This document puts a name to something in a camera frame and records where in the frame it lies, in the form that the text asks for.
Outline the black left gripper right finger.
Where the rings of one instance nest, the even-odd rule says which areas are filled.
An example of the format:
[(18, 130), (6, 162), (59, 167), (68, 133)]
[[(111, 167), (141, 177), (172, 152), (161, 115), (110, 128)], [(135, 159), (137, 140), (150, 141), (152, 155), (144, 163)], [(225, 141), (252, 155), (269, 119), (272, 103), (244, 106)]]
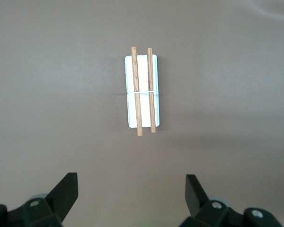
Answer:
[(195, 175), (186, 175), (185, 199), (190, 212), (185, 227), (283, 227), (264, 209), (247, 208), (239, 214), (225, 203), (209, 199)]

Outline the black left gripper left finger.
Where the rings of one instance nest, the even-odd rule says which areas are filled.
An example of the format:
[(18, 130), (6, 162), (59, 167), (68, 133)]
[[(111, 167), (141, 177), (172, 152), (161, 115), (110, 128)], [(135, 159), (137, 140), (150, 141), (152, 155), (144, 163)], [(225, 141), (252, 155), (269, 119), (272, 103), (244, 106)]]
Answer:
[(46, 196), (38, 196), (8, 211), (0, 204), (0, 227), (63, 227), (78, 198), (78, 175), (68, 173)]

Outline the white rack with wooden rods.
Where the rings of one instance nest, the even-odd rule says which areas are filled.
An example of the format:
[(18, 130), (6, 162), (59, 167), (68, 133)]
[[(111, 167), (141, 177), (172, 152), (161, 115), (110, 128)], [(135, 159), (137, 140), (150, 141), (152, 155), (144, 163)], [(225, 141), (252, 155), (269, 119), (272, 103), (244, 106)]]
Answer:
[(138, 136), (143, 135), (143, 128), (155, 133), (160, 125), (158, 58), (150, 47), (145, 55), (132, 47), (124, 63), (128, 126)]

